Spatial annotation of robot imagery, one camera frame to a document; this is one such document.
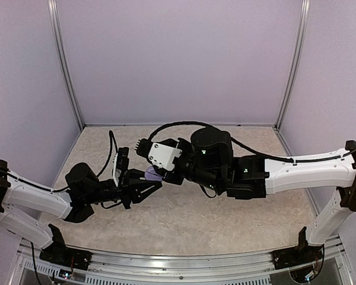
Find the right aluminium frame post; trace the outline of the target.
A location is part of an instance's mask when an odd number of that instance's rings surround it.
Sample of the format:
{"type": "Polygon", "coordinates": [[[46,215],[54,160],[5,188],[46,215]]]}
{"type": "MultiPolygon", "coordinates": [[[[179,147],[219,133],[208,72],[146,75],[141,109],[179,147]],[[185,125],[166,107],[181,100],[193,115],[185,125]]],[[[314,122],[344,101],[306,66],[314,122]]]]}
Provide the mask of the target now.
{"type": "Polygon", "coordinates": [[[279,132],[283,126],[285,116],[288,111],[291,96],[295,86],[295,79],[300,66],[301,55],[303,51],[303,45],[306,38],[307,23],[309,19],[310,0],[302,0],[300,18],[298,22],[297,34],[295,37],[295,45],[293,51],[293,57],[291,60],[290,70],[288,73],[287,83],[284,89],[284,96],[279,108],[278,117],[275,122],[275,129],[279,132]]]}

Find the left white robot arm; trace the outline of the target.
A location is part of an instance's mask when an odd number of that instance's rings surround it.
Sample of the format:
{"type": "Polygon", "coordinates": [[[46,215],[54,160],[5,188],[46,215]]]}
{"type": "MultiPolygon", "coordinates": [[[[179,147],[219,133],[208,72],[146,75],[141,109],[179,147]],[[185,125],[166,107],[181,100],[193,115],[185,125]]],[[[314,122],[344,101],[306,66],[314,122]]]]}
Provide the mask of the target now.
{"type": "Polygon", "coordinates": [[[59,229],[43,225],[20,207],[51,214],[70,223],[82,223],[93,215],[92,204],[113,201],[126,209],[138,204],[162,187],[146,180],[142,171],[122,172],[118,179],[100,180],[86,163],[76,164],[65,176],[68,187],[57,191],[12,174],[0,160],[0,226],[37,245],[58,264],[71,259],[59,229]]]}

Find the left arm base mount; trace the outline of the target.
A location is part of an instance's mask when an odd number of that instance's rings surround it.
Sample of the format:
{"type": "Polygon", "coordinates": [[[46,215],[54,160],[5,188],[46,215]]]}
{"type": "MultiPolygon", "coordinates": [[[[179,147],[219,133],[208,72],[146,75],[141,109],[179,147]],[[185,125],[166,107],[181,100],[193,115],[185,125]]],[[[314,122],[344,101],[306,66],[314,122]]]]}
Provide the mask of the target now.
{"type": "Polygon", "coordinates": [[[48,226],[52,232],[52,243],[41,250],[39,258],[52,264],[87,271],[92,253],[66,246],[61,231],[52,224],[48,226]]]}

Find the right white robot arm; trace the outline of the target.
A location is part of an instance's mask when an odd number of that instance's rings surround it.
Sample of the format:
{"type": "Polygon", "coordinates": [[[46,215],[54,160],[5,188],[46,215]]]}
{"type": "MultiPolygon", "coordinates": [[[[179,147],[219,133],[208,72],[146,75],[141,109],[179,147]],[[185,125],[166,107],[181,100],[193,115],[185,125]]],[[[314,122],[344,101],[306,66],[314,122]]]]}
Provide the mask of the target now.
{"type": "Polygon", "coordinates": [[[258,152],[236,157],[236,141],[228,132],[206,126],[190,140],[165,140],[152,144],[157,156],[152,164],[165,182],[184,180],[217,195],[240,200],[264,198],[300,188],[332,186],[335,192],[311,225],[298,235],[292,259],[305,263],[352,213],[356,212],[356,142],[311,156],[275,157],[258,152]]]}

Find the purple round earbud case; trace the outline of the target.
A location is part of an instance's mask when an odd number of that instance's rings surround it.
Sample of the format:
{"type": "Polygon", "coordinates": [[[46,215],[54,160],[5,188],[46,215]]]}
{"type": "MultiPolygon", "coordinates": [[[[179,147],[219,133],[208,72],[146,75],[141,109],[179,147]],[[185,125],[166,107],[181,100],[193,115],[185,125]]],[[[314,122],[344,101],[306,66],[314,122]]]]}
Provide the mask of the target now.
{"type": "Polygon", "coordinates": [[[149,181],[163,181],[163,176],[158,174],[152,166],[146,169],[146,171],[144,172],[144,177],[146,180],[149,181]]]}

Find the front aluminium rail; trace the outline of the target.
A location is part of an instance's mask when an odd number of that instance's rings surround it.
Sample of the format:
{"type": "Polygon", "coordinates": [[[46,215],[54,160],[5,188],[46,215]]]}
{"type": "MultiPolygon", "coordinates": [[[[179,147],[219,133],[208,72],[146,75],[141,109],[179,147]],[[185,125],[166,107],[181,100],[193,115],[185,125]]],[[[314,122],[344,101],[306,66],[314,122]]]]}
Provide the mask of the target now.
{"type": "Polygon", "coordinates": [[[60,265],[38,258],[22,241],[7,284],[294,284],[294,268],[275,269],[270,250],[224,255],[158,256],[91,250],[87,270],[74,269],[69,280],[60,265]]]}

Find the left aluminium frame post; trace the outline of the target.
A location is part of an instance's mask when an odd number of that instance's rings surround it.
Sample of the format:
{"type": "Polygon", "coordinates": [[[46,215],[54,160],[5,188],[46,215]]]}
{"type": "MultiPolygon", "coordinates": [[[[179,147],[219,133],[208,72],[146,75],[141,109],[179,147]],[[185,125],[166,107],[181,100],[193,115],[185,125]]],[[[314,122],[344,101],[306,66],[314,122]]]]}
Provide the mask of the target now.
{"type": "Polygon", "coordinates": [[[71,73],[68,66],[68,60],[65,53],[63,44],[63,35],[61,24],[59,21],[58,2],[56,0],[48,0],[47,6],[49,10],[50,23],[53,33],[53,38],[56,46],[56,53],[62,73],[63,82],[66,87],[68,100],[71,105],[71,109],[80,132],[85,128],[84,119],[81,113],[81,109],[78,103],[77,96],[75,94],[71,73]]]}

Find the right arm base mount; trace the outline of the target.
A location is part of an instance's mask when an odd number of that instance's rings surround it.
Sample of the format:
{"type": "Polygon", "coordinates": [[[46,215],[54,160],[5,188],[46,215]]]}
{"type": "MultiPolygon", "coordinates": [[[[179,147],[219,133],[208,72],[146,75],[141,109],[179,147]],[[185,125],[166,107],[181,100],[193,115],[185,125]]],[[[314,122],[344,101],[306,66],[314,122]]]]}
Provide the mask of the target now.
{"type": "Polygon", "coordinates": [[[277,249],[271,252],[276,270],[295,267],[323,258],[323,246],[310,246],[306,238],[306,230],[307,227],[303,227],[300,230],[296,246],[277,249]]]}

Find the aluminium frame post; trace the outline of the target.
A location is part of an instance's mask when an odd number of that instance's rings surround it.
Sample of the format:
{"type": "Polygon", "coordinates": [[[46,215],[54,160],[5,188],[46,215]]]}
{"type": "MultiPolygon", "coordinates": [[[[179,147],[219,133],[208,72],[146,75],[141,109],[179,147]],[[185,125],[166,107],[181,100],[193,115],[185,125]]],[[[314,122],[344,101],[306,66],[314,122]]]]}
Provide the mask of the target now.
{"type": "Polygon", "coordinates": [[[71,109],[80,132],[85,128],[84,119],[81,113],[81,109],[78,103],[77,96],[75,94],[71,73],[68,66],[68,60],[65,53],[63,44],[63,35],[61,24],[59,21],[58,2],[56,0],[48,0],[47,6],[49,10],[50,23],[53,33],[53,38],[56,46],[56,53],[62,73],[63,82],[66,87],[68,100],[71,105],[71,109]]]}
{"type": "Polygon", "coordinates": [[[284,96],[279,108],[278,117],[275,122],[275,129],[279,132],[283,126],[285,116],[288,111],[291,96],[295,86],[295,79],[300,66],[301,55],[303,51],[303,45],[306,38],[307,23],[309,19],[310,0],[302,0],[300,18],[298,22],[297,34],[295,37],[295,45],[293,51],[293,57],[291,60],[290,70],[288,73],[287,83],[284,89],[284,96]]]}

